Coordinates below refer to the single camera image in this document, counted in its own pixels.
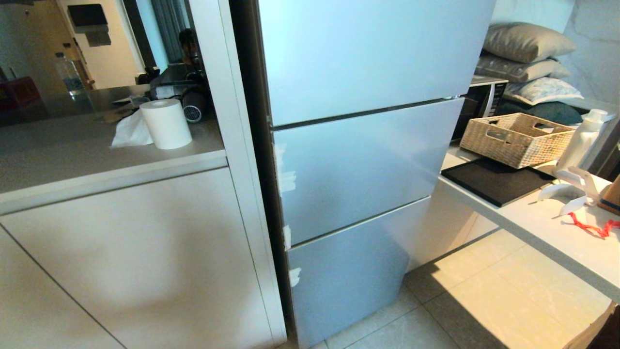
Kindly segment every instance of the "refrigerator door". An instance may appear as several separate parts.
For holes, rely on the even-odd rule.
[[[396,298],[409,262],[402,244],[415,234],[429,201],[423,199],[288,251],[289,269],[299,273],[292,293],[300,349]]]
[[[467,93],[494,0],[259,0],[273,125]]]
[[[462,99],[273,133],[291,244],[432,193]]]

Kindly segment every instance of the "red ribbon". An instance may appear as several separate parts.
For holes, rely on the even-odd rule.
[[[605,224],[605,226],[601,229],[599,227],[595,227],[593,225],[587,225],[587,224],[583,224],[581,222],[579,222],[577,220],[577,216],[571,212],[569,213],[569,216],[571,218],[573,218],[573,223],[577,226],[580,227],[583,230],[586,230],[587,232],[591,233],[592,235],[594,235],[593,231],[596,232],[601,238],[603,238],[603,240],[609,236],[609,231],[613,228],[620,228],[620,221],[617,220],[609,220],[607,221],[607,224]]]

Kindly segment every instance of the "curtain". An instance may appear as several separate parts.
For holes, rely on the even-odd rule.
[[[151,0],[151,4],[168,61],[178,62],[184,55],[179,43],[179,32],[189,27],[185,3],[183,0]]]

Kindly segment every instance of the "woven basket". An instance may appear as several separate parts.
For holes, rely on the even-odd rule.
[[[560,157],[575,129],[524,113],[471,119],[461,147],[514,168]]]

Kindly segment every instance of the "refrigerator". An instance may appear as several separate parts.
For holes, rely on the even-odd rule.
[[[287,327],[305,349],[396,298],[495,2],[230,4]]]

